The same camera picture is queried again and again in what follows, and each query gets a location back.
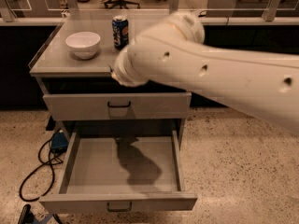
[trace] drawer handle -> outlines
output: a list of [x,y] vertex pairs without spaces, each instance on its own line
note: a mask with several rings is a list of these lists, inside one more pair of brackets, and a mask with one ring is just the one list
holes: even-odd
[[108,103],[107,103],[107,106],[109,108],[127,108],[127,107],[130,107],[130,105],[131,105],[131,101],[129,101],[128,105],[112,105],[110,103],[110,101],[108,101]]
[[130,212],[132,209],[132,202],[130,202],[130,205],[128,208],[125,209],[111,209],[110,203],[107,203],[107,211],[110,213],[119,213],[119,212]]

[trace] drawer front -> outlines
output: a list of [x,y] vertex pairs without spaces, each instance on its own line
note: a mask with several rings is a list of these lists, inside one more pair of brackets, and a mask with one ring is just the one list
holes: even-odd
[[55,120],[186,118],[191,94],[46,94]]
[[197,194],[185,191],[177,132],[166,121],[171,130],[162,136],[86,136],[77,129],[57,193],[39,201],[57,214],[192,210]]

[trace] can lid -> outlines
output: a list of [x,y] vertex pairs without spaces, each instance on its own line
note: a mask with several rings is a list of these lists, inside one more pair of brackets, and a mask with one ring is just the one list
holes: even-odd
[[127,18],[123,15],[118,15],[113,18],[113,21],[126,21]]

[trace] power cord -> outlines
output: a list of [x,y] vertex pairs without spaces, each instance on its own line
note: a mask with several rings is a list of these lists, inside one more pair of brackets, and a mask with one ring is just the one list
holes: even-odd
[[44,147],[46,145],[51,145],[51,141],[54,137],[54,135],[56,133],[58,133],[60,130],[56,131],[53,136],[51,137],[51,139],[49,139],[48,141],[46,141],[42,147],[39,149],[38,151],[38,160],[41,162],[41,164],[34,169],[34,171],[32,171],[21,183],[20,185],[20,188],[19,188],[19,196],[20,198],[25,201],[25,202],[28,202],[28,203],[31,203],[31,202],[35,202],[37,201],[40,197],[36,197],[36,198],[33,198],[33,199],[28,199],[28,198],[25,198],[22,194],[22,189],[23,189],[23,186],[25,185],[25,183],[30,179],[31,176],[33,176],[40,168],[44,167],[44,166],[49,166],[50,169],[51,169],[51,174],[52,174],[52,180],[50,182],[50,186],[48,187],[48,189],[41,195],[41,196],[45,196],[48,194],[48,192],[51,190],[51,188],[53,187],[54,185],[54,182],[55,182],[55,171],[54,171],[54,165],[59,165],[59,164],[62,164],[63,161],[61,159],[59,159],[59,157],[64,153],[64,151],[59,151],[59,152],[54,152],[53,150],[49,150],[49,153],[48,153],[48,160],[47,161],[42,161],[41,159],[41,153],[42,153],[42,150],[44,149]]

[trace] cabinet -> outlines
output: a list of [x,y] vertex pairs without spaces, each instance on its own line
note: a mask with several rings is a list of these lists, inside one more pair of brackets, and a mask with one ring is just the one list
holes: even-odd
[[[117,12],[72,15],[31,70],[69,139],[58,188],[40,202],[57,214],[192,210],[197,195],[184,188],[179,158],[191,94],[154,82],[125,88],[110,77]],[[130,37],[165,16],[126,12]],[[102,38],[88,61],[65,50],[65,39],[80,31]]]

